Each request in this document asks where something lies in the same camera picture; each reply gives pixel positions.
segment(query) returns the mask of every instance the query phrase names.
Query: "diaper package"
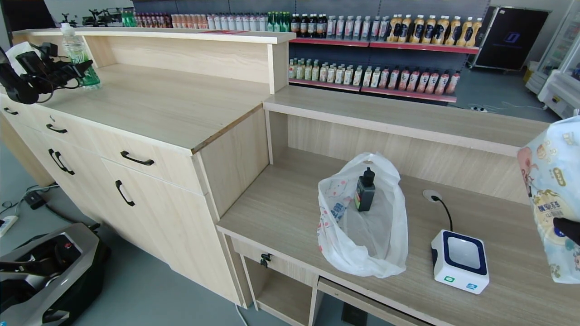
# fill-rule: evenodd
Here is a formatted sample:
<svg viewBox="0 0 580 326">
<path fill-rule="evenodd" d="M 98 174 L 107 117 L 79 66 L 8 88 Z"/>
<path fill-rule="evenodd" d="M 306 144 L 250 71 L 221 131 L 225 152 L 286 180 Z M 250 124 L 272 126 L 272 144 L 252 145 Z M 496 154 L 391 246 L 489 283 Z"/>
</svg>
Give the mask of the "diaper package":
<svg viewBox="0 0 580 326">
<path fill-rule="evenodd" d="M 517 159 L 552 279 L 580 283 L 580 246 L 554 226 L 554 218 L 580 222 L 580 116 L 551 124 Z"/>
</svg>

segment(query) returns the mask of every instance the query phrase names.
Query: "display fridge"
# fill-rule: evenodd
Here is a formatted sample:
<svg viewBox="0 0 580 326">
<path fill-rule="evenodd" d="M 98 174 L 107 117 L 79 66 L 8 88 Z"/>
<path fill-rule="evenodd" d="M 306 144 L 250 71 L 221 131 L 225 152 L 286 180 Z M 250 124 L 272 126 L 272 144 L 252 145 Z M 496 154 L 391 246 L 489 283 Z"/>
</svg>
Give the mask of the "display fridge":
<svg viewBox="0 0 580 326">
<path fill-rule="evenodd" d="M 572 117 L 580 108 L 580 37 L 570 45 L 560 67 L 551 70 L 538 99 L 562 119 Z"/>
<path fill-rule="evenodd" d="M 572 48 L 580 32 L 580 1 L 572 1 L 566 17 L 560 24 L 558 32 L 540 59 L 538 68 L 526 83 L 530 91 L 538 94 L 544 86 L 550 72 L 559 69 L 564 58 Z"/>
</svg>

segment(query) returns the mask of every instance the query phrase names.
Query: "light wood countertop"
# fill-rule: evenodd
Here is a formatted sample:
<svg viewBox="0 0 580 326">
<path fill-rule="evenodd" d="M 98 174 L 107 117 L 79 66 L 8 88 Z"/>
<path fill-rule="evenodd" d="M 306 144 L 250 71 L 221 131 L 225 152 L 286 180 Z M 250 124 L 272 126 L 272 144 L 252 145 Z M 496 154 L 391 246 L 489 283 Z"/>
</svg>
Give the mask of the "light wood countertop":
<svg viewBox="0 0 580 326">
<path fill-rule="evenodd" d="M 125 36 L 125 37 L 157 37 L 198 39 L 204 41 L 245 42 L 261 44 L 280 44 L 296 38 L 291 32 L 235 32 L 235 34 L 220 33 L 213 30 L 192 30 L 181 28 L 151 28 L 151 27 L 78 27 L 75 28 L 79 36 Z M 60 28 L 46 28 L 39 30 L 15 31 L 14 35 L 26 36 L 59 36 L 63 35 Z"/>
<path fill-rule="evenodd" d="M 515 157 L 544 131 L 545 122 L 414 103 L 286 86 L 266 110 Z"/>
<path fill-rule="evenodd" d="M 408 215 L 407 270 L 384 279 L 336 270 L 318 250 L 317 183 L 344 164 L 288 149 L 229 209 L 218 229 L 435 325 L 578 325 L 578 287 L 552 281 L 528 206 L 425 180 L 402 176 L 400 182 Z M 455 231 L 484 241 L 490 284 L 481 295 L 433 279 L 430 243 L 449 222 L 442 205 L 423 198 L 424 189 L 443 195 Z"/>
<path fill-rule="evenodd" d="M 57 90 L 35 105 L 196 152 L 270 96 L 268 84 L 257 82 L 125 64 L 96 71 L 101 89 Z"/>
</svg>

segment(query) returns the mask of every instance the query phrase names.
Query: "concrete floor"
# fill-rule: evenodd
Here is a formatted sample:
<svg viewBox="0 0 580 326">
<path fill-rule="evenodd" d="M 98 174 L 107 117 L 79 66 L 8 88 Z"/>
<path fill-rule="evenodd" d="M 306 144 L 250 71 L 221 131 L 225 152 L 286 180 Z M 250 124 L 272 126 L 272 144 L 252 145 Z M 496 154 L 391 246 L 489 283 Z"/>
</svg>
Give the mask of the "concrete floor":
<svg viewBox="0 0 580 326">
<path fill-rule="evenodd" d="M 559 118 L 551 111 L 538 108 L 542 103 L 527 92 L 521 74 L 503 75 L 490 70 L 465 69 L 458 85 L 457 106 L 485 106 L 497 114 L 553 122 Z M 0 143 L 0 202 L 17 201 L 34 180 Z M 84 216 L 60 189 L 43 194 L 49 204 L 70 218 L 85 223 Z M 13 209 L 0 215 L 12 215 Z M 37 235 L 67 225 L 46 208 L 32 211 L 26 203 L 20 206 L 18 222 L 0 238 L 0 255 Z M 239 325 L 243 323 L 234 305 L 213 292 L 173 272 L 166 264 L 136 248 L 113 232 L 99 230 L 113 250 L 107 266 L 103 292 L 75 323 L 80 326 L 101 325 Z M 242 310 L 249 326 L 278 326 L 285 322 L 264 311 Z M 342 303 L 326 296 L 316 326 L 344 325 L 340 321 Z M 369 326 L 388 323 L 369 316 Z"/>
</svg>

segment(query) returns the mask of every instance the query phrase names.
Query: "red shelf edge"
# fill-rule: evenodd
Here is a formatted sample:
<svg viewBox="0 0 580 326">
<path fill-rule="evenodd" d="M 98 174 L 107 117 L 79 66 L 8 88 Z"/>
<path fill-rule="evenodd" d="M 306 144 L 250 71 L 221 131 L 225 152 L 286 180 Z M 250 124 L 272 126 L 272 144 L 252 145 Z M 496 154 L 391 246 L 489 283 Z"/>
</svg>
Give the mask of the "red shelf edge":
<svg viewBox="0 0 580 326">
<path fill-rule="evenodd" d="M 422 44 L 422 43 L 371 42 L 369 46 L 371 48 L 425 50 L 437 52 L 464 53 L 468 55 L 476 55 L 479 52 L 479 48 L 475 47 L 467 48 L 464 46 Z"/>
<path fill-rule="evenodd" d="M 288 78 L 288 82 L 300 85 L 310 85 L 310 86 L 319 86 L 319 87 L 326 87 L 326 88 L 335 88 L 335 89 L 343 89 L 343 90 L 352 90 L 355 92 L 360 92 L 360 86 L 351 86 L 351 85 L 342 85 L 342 84 L 331 84 L 327 82 L 317 82 L 317 81 L 307 81 L 305 79 L 293 79 Z"/>
<path fill-rule="evenodd" d="M 363 87 L 363 88 L 361 88 L 361 93 L 384 94 L 384 95 L 391 95 L 391 96 L 410 97 L 412 99 L 422 99 L 422 100 L 431 100 L 431 101 L 440 101 L 440 102 L 449 102 L 449 103 L 456 103 L 457 102 L 457 97 L 455 97 L 455 96 L 407 92 L 406 90 L 397 90 L 397 89 Z"/>
<path fill-rule="evenodd" d="M 358 46 L 361 48 L 367 48 L 369 46 L 369 42 L 344 41 L 341 39 L 326 39 L 326 38 L 295 38 L 290 40 L 290 43 Z"/>
</svg>

